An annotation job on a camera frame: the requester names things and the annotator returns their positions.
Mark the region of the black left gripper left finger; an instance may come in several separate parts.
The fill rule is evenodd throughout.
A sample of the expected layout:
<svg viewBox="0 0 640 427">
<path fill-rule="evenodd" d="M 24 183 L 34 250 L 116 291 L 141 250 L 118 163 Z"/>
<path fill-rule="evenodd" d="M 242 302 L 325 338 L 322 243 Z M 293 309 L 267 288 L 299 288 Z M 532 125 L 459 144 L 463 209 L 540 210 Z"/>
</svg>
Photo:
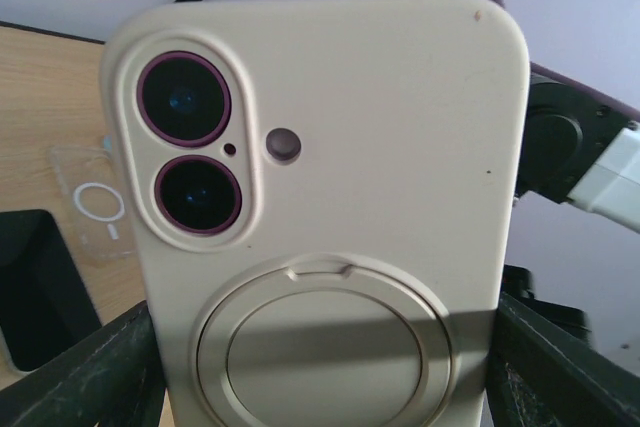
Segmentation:
<svg viewBox="0 0 640 427">
<path fill-rule="evenodd" d="M 3 426 L 157 426 L 165 378 L 142 301 L 1 390 Z"/>
</svg>

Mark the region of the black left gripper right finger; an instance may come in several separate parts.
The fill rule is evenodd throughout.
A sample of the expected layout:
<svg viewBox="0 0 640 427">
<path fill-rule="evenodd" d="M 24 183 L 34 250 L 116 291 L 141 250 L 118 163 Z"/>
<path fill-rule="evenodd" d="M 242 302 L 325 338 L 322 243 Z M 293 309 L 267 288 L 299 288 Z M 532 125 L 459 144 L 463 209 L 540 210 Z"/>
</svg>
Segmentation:
<svg viewBox="0 0 640 427">
<path fill-rule="evenodd" d="M 637 426 L 639 377 L 506 292 L 487 369 L 496 426 Z"/>
</svg>

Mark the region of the black phone from blue case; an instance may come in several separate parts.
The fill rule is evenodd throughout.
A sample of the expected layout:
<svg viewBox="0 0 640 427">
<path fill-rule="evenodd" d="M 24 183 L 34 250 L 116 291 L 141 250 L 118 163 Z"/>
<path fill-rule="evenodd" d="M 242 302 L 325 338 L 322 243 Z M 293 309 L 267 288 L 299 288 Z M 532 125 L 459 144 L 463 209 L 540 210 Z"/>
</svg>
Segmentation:
<svg viewBox="0 0 640 427">
<path fill-rule="evenodd" d="M 13 368 L 32 372 L 101 327 L 51 213 L 3 212 L 1 338 Z"/>
</svg>

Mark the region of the light blue phone case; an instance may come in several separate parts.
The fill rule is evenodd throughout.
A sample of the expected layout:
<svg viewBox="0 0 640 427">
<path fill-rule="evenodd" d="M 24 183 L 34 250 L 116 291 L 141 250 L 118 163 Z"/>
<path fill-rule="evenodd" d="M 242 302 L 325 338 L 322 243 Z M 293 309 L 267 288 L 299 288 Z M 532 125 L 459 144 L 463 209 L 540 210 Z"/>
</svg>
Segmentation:
<svg viewBox="0 0 640 427">
<path fill-rule="evenodd" d="M 108 153 L 111 154 L 113 152 L 112 147 L 112 139 L 110 135 L 106 135 L 102 140 L 102 148 Z"/>
</svg>

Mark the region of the clear phone case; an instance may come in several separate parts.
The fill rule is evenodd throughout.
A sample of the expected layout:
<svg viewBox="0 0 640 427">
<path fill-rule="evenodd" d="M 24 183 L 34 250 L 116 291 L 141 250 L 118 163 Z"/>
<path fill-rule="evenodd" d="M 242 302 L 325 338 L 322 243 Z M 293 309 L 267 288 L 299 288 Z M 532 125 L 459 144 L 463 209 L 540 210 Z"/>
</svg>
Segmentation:
<svg viewBox="0 0 640 427">
<path fill-rule="evenodd" d="M 131 257 L 135 243 L 110 152 L 56 146 L 49 160 L 81 247 L 100 263 Z"/>
</svg>

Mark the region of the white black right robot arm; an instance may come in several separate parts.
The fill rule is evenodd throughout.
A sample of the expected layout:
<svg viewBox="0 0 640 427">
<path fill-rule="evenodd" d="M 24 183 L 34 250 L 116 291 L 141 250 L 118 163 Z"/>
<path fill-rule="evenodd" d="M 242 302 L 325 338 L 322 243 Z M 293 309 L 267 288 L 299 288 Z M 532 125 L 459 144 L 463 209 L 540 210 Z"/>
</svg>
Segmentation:
<svg viewBox="0 0 640 427">
<path fill-rule="evenodd" d="M 516 198 L 533 192 L 639 231 L 639 111 L 538 64 Z"/>
</svg>

